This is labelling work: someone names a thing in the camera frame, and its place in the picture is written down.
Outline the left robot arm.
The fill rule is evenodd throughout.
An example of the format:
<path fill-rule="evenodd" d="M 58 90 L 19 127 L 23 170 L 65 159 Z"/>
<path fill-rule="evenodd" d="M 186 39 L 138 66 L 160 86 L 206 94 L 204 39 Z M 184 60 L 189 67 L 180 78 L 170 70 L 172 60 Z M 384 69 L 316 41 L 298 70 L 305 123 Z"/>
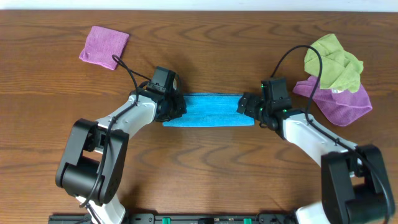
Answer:
<path fill-rule="evenodd" d="M 118 199 L 129 140 L 145 125 L 182 117 L 183 94 L 139 89 L 104 118 L 79 119 L 72 126 L 55 183 L 88 210 L 92 223 L 122 223 Z"/>

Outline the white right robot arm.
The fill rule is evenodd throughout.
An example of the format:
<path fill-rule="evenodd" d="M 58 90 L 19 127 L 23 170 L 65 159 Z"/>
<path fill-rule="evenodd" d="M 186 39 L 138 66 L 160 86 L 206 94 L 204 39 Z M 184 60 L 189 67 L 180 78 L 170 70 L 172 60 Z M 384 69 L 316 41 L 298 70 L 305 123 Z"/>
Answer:
<path fill-rule="evenodd" d="M 380 150 L 331 132 L 291 100 L 245 93 L 237 112 L 295 144 L 321 168 L 322 199 L 295 211 L 296 223 L 388 223 L 395 203 Z"/>

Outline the blue microfiber cloth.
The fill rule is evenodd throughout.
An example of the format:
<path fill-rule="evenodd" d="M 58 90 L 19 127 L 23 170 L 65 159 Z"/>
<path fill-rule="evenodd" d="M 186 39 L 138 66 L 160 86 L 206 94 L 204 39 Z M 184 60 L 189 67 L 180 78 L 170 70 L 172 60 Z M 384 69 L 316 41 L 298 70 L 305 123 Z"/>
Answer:
<path fill-rule="evenodd" d="M 254 126 L 253 118 L 237 112 L 241 97 L 242 95 L 222 93 L 184 94 L 187 112 L 181 118 L 164 122 L 163 126 L 175 128 Z"/>

